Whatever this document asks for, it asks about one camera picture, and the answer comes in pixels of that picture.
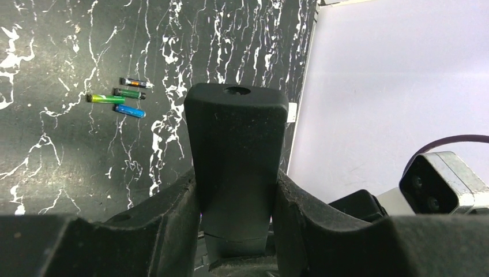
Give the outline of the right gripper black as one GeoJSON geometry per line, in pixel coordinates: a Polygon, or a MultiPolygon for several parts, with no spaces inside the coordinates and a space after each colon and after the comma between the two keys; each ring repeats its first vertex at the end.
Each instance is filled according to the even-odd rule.
{"type": "Polygon", "coordinates": [[[378,199],[365,189],[358,190],[329,205],[347,215],[366,221],[375,222],[388,216],[386,209],[378,199]]]}

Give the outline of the black remote control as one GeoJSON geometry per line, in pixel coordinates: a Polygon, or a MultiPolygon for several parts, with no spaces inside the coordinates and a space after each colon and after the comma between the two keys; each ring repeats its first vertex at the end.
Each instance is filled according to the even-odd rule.
{"type": "Polygon", "coordinates": [[[232,84],[199,83],[185,97],[211,262],[265,253],[288,105],[278,89],[232,84]]]}

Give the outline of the blue AAA battery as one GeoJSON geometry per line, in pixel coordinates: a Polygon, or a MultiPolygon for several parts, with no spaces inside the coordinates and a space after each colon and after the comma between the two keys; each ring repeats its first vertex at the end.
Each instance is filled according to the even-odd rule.
{"type": "Polygon", "coordinates": [[[124,115],[134,117],[134,118],[145,118],[146,117],[146,112],[144,110],[134,108],[134,107],[130,107],[130,106],[126,106],[123,104],[116,104],[114,106],[114,111],[121,113],[121,114],[124,114],[124,115]]]}

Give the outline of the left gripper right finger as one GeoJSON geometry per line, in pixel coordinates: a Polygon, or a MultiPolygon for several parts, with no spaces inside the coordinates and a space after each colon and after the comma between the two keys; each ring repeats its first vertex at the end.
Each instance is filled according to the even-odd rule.
{"type": "Polygon", "coordinates": [[[281,276],[487,276],[487,215],[349,216],[279,174],[273,211],[281,276]]]}

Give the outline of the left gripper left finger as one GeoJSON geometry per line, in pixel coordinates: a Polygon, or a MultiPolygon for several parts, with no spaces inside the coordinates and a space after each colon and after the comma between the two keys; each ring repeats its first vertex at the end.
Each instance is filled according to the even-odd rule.
{"type": "Polygon", "coordinates": [[[200,212],[193,171],[105,222],[1,216],[2,276],[192,276],[200,212]]]}

